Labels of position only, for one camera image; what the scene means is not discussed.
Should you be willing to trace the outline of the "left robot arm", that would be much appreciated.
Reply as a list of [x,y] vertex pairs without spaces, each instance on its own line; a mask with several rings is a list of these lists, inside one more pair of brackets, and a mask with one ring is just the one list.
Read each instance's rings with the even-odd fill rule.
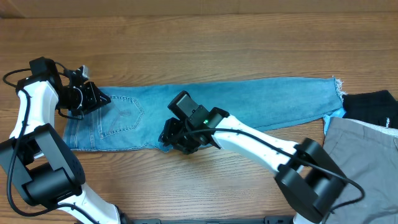
[[29,65],[30,76],[11,85],[20,107],[14,130],[1,143],[10,207],[23,217],[62,210],[79,223],[130,223],[86,183],[80,161],[54,128],[55,115],[63,109],[70,112],[68,119],[83,120],[110,103],[110,97],[89,80],[85,65],[59,72],[61,64],[45,57]]

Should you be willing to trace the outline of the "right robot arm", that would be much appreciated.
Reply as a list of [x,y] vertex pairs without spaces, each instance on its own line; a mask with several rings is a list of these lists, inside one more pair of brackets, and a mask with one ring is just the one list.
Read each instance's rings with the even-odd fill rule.
[[174,116],[165,122],[160,142],[184,154],[212,145],[256,161],[273,174],[286,201],[296,211],[293,223],[325,222],[346,186],[343,171],[312,139],[299,144],[274,138],[221,108],[208,111],[187,91],[181,91],[168,108]]

